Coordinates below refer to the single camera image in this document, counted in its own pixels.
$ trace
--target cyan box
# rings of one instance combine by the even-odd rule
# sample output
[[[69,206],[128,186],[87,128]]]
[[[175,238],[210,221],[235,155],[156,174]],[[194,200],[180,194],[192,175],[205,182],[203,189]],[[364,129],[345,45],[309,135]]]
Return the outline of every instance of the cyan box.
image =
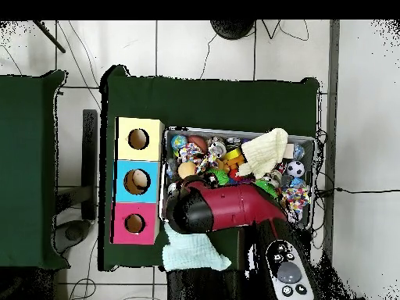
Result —
[[[116,202],[148,202],[159,201],[159,164],[160,162],[116,161]],[[123,185],[125,175],[131,170],[143,170],[150,176],[150,186],[142,195],[132,195]]]

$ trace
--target green table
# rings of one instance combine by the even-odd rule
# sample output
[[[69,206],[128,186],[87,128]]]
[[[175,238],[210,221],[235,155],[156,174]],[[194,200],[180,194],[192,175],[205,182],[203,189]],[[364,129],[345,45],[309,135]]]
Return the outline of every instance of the green table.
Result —
[[[0,266],[68,267],[52,248],[55,92],[66,73],[0,76]]]
[[[265,132],[275,127],[289,134],[315,137],[318,81],[178,80],[129,77],[124,66],[112,66],[102,77],[100,153],[99,268],[161,266],[167,244],[161,227],[154,245],[112,245],[109,242],[114,123],[117,116],[159,119],[166,127]],[[209,234],[216,250],[238,267],[238,229]]]

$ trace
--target tile floor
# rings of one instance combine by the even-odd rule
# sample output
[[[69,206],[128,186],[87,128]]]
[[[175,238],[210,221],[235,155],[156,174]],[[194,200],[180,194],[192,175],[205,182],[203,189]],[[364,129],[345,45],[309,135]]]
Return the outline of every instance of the tile floor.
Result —
[[[264,20],[272,34],[277,20]],[[40,76],[55,68],[66,70],[68,77],[58,98],[59,117],[59,185],[80,184],[81,119],[83,109],[98,109],[100,94],[86,87],[96,87],[102,74],[115,64],[127,66],[132,76],[195,78],[202,75],[208,43],[215,33],[209,21],[44,21],[66,49],[62,54],[31,22],[11,23],[3,27],[0,41],[0,74],[19,74],[11,60],[24,75]],[[327,92],[329,20],[282,20],[283,30],[309,40],[301,41],[284,34],[279,28],[272,40],[257,20],[255,34],[238,41],[216,37],[209,44],[209,57],[202,78],[224,80],[289,80],[315,77],[321,92]],[[321,95],[323,119],[327,113],[327,96]],[[322,211],[316,208],[316,227],[322,223]],[[79,209],[68,209],[57,222],[80,219]],[[91,250],[97,237],[97,224],[88,238],[72,248],[66,257],[71,265],[58,275],[58,298],[68,300],[84,295]],[[320,245],[323,229],[315,240]],[[312,250],[317,262],[320,250]],[[123,268],[114,272],[98,272],[97,249],[90,261],[90,278],[96,283],[94,294],[86,300],[166,300],[166,276],[158,268]],[[95,286],[89,284],[87,293]]]

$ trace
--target control button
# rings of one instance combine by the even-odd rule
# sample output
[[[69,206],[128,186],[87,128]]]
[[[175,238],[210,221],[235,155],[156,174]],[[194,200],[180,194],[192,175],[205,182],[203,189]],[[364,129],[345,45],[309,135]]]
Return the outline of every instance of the control button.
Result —
[[[279,253],[282,253],[282,252],[285,252],[285,251],[286,251],[286,248],[284,247],[283,244],[279,244],[279,245],[278,245],[277,251],[278,251]]]
[[[285,297],[290,297],[291,295],[293,295],[293,289],[288,285],[284,286],[282,288],[282,295],[284,295]]]
[[[276,254],[273,256],[273,261],[275,263],[281,263],[284,260],[284,257],[280,254]]]
[[[300,295],[305,295],[307,293],[307,289],[301,285],[301,284],[297,284],[296,285],[296,291],[297,293],[299,293]]]
[[[283,262],[279,266],[277,278],[285,284],[293,284],[302,279],[302,272],[294,263]]]

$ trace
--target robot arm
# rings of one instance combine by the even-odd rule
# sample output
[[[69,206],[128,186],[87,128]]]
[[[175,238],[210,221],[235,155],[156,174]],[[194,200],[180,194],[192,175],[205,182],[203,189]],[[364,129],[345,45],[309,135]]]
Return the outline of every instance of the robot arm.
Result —
[[[188,177],[178,193],[169,197],[166,218],[181,234],[287,219],[282,208],[253,184],[211,188],[199,177]]]

